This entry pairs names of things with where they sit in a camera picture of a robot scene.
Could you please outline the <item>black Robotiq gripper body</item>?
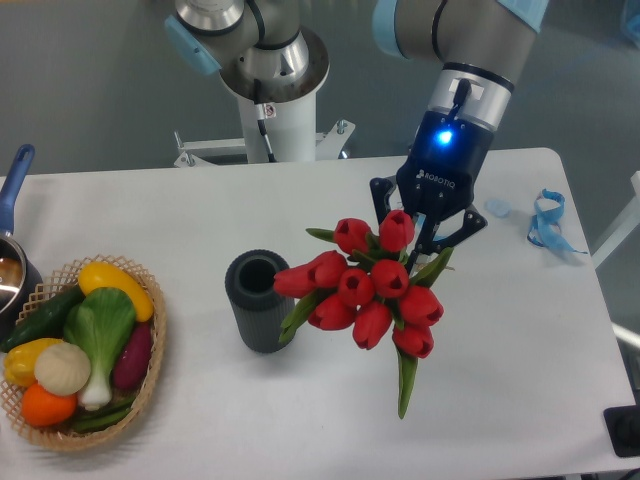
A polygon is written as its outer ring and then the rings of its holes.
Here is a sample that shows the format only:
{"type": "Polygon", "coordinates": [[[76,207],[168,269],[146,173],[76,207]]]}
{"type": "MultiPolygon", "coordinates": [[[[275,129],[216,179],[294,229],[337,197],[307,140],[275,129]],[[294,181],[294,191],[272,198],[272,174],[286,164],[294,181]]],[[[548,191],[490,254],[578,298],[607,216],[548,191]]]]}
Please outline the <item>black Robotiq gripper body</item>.
{"type": "Polygon", "coordinates": [[[426,112],[396,174],[404,211],[439,223],[469,207],[493,138],[474,123],[426,112]]]}

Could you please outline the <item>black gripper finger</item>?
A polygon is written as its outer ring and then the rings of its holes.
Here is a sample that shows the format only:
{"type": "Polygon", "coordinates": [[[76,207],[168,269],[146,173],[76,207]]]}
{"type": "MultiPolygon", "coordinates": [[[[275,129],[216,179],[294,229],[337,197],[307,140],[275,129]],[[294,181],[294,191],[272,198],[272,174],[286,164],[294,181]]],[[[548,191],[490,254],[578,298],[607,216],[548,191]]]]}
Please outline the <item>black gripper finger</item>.
{"type": "Polygon", "coordinates": [[[370,180],[369,188],[377,223],[381,224],[392,210],[390,198],[397,188],[396,177],[375,177],[370,180]]]}
{"type": "Polygon", "coordinates": [[[411,274],[421,255],[440,254],[445,248],[453,248],[469,237],[475,235],[488,225],[487,219],[476,208],[467,208],[462,215],[461,226],[452,233],[440,235],[440,224],[434,223],[423,213],[419,213],[415,219],[419,228],[413,250],[407,261],[407,272],[411,274]]]}

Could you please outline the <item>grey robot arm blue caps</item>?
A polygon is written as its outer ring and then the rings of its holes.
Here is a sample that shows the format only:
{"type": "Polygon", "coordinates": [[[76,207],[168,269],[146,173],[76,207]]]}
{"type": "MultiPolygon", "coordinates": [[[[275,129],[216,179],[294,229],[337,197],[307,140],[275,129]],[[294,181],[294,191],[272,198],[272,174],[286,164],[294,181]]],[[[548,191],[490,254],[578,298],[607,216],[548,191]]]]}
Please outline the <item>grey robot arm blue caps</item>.
{"type": "MultiPolygon", "coordinates": [[[[540,30],[543,1],[380,1],[378,48],[442,69],[398,172],[370,183],[378,219],[398,193],[420,220],[416,261],[463,242],[486,225],[474,185],[540,30]]],[[[316,157],[316,93],[329,71],[322,40],[295,1],[179,1],[164,23],[186,63],[219,74],[241,112],[252,163],[316,157]]]]}

